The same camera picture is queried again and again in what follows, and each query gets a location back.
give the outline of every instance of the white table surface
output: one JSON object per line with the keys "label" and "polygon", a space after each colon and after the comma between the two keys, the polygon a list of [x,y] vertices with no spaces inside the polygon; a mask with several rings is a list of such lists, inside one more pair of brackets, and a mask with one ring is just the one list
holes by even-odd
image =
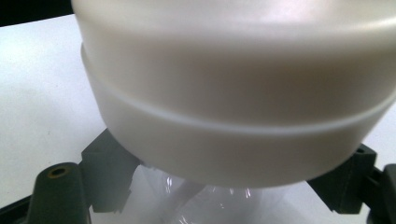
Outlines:
{"label": "white table surface", "polygon": [[[74,16],[0,27],[0,207],[31,194],[35,177],[50,165],[79,162],[80,152],[106,127],[85,76],[80,43]],[[378,168],[396,162],[395,134],[396,105],[363,141],[378,152]],[[144,188],[141,176],[134,182]],[[141,222],[141,209],[132,209],[122,223]],[[367,213],[365,206],[360,215],[332,213],[302,182],[290,187],[262,223],[358,224]],[[115,223],[117,216],[92,214],[92,223]]]}

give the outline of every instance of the black bracket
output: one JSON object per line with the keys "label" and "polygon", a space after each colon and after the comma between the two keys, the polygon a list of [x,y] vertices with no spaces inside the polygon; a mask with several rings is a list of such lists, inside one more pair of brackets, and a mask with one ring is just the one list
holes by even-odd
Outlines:
{"label": "black bracket", "polygon": [[307,181],[330,210],[358,214],[370,209],[367,223],[396,224],[396,164],[375,168],[376,153],[360,145],[352,157],[326,175]]}

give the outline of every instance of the white plastic container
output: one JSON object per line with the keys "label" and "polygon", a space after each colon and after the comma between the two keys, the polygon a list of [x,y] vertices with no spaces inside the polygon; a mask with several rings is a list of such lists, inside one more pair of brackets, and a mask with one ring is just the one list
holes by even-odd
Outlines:
{"label": "white plastic container", "polygon": [[108,129],[189,180],[270,187],[346,160],[396,88],[391,0],[74,0]]}

